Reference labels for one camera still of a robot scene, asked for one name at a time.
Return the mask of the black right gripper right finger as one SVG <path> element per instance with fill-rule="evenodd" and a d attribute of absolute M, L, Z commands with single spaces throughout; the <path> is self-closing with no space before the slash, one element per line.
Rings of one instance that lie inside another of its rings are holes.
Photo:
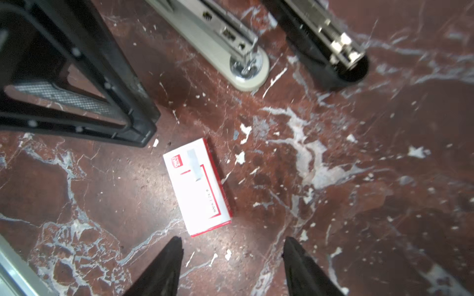
<path fill-rule="evenodd" d="M 286 237 L 282 258 L 290 296 L 343 296 L 295 238 Z"/>

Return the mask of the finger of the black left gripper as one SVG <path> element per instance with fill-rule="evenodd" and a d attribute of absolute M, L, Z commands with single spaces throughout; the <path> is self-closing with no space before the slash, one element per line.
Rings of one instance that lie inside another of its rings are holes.
<path fill-rule="evenodd" d="M 91 1 L 1 2 L 1 129 L 144 147 L 160 112 Z"/>

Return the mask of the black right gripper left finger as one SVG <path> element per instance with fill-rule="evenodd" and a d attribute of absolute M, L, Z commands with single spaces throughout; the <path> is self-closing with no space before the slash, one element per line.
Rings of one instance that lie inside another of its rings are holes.
<path fill-rule="evenodd" d="M 176 296 L 183 260 L 182 239 L 174 236 L 125 296 Z"/>

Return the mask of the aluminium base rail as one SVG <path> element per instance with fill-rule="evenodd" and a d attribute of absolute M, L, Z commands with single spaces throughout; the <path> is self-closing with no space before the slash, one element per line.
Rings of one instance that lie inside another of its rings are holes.
<path fill-rule="evenodd" d="M 2 296 L 56 295 L 2 236 L 0 268 Z"/>

